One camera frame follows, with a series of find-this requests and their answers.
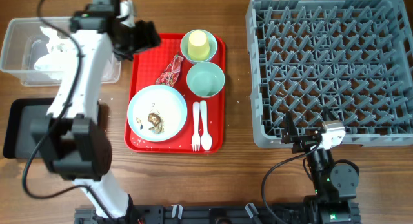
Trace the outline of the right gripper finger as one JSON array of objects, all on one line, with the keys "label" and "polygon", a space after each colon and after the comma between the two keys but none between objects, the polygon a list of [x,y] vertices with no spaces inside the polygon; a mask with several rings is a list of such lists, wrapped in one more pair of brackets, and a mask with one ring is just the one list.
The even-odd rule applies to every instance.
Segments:
[{"label": "right gripper finger", "polygon": [[281,142],[282,143],[295,143],[298,139],[297,129],[292,119],[290,111],[284,116],[285,127],[282,130]]},{"label": "right gripper finger", "polygon": [[323,107],[322,118],[324,122],[337,121],[337,117],[330,111],[328,107]]}]

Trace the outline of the red snack wrapper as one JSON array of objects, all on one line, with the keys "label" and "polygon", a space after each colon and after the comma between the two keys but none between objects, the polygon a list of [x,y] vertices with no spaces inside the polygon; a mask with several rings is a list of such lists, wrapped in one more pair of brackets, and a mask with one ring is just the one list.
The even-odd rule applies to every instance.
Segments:
[{"label": "red snack wrapper", "polygon": [[157,85],[166,85],[173,87],[177,82],[181,73],[181,65],[184,57],[181,54],[176,54],[168,66],[162,71],[156,80]]}]

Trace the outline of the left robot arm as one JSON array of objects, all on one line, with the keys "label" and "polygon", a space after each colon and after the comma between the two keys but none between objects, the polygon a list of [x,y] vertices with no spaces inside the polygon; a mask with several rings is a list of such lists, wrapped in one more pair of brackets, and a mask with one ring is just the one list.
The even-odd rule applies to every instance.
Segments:
[{"label": "left robot arm", "polygon": [[135,21],[131,0],[92,0],[70,18],[65,36],[76,50],[76,69],[62,79],[46,116],[31,134],[49,172],[72,182],[93,204],[94,223],[142,223],[144,217],[110,170],[112,146],[97,123],[106,62],[132,59],[161,43],[153,22]]}]

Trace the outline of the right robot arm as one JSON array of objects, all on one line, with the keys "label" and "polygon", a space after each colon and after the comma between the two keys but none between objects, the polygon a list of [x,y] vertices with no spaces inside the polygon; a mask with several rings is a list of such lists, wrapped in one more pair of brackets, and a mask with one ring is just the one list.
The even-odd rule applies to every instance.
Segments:
[{"label": "right robot arm", "polygon": [[342,122],[325,107],[322,125],[311,134],[299,135],[292,113],[285,115],[282,131],[284,144],[292,144],[292,152],[302,153],[306,160],[314,196],[305,197],[305,209],[311,223],[361,223],[356,198],[359,169],[349,160],[335,160],[331,149],[340,145],[346,131]]}]

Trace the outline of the light blue round plate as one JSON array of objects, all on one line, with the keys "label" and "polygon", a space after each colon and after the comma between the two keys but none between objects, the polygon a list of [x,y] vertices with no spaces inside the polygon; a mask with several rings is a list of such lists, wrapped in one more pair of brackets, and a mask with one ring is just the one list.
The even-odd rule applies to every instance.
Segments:
[{"label": "light blue round plate", "polygon": [[[140,130],[136,117],[143,114],[152,103],[156,104],[163,118],[164,132],[153,134],[147,130]],[[141,139],[151,142],[162,142],[172,139],[184,127],[188,116],[186,101],[174,88],[166,85],[150,85],[136,93],[127,110],[128,126]]]}]

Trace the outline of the white napkin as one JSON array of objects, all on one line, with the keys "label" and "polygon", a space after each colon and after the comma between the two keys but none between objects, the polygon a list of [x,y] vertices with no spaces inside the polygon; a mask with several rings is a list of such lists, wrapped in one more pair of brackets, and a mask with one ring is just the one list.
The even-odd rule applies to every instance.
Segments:
[{"label": "white napkin", "polygon": [[77,68],[77,49],[69,38],[59,37],[59,32],[53,28],[40,27],[47,36],[47,54],[40,57],[34,64],[34,69],[46,74],[50,79],[62,80],[66,73]]}]

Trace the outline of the food scraps and rice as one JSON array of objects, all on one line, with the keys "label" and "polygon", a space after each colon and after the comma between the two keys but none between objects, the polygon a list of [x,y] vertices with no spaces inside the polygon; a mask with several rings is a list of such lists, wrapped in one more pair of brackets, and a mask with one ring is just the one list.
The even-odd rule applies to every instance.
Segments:
[{"label": "food scraps and rice", "polygon": [[143,114],[136,117],[136,123],[140,130],[147,130],[153,134],[161,134],[164,132],[163,118],[155,103],[152,103]]}]

